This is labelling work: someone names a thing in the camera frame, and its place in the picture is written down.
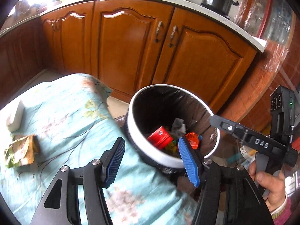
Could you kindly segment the pink sleeve forearm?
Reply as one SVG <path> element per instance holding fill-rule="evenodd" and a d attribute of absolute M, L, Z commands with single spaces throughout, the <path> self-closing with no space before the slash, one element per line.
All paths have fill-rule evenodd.
<path fill-rule="evenodd" d="M 287 196 L 287 194 L 285 194 L 284 203 L 280 207 L 278 207 L 277 209 L 275 209 L 274 211 L 271 212 L 271 216 L 272 216 L 274 225 L 285 224 L 285 222 L 287 222 L 287 220 L 289 219 L 291 214 L 292 214 L 291 200 Z"/>

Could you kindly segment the person's right hand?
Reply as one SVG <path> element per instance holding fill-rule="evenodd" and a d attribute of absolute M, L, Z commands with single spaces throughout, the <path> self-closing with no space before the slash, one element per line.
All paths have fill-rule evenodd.
<path fill-rule="evenodd" d="M 260 186 L 269 190 L 265 202 L 270 212 L 284 204 L 286 196 L 283 169 L 280 170 L 278 176 L 273 176 L 266 172 L 256 172 L 256 162 L 253 161 L 248 168 L 248 173 Z"/>

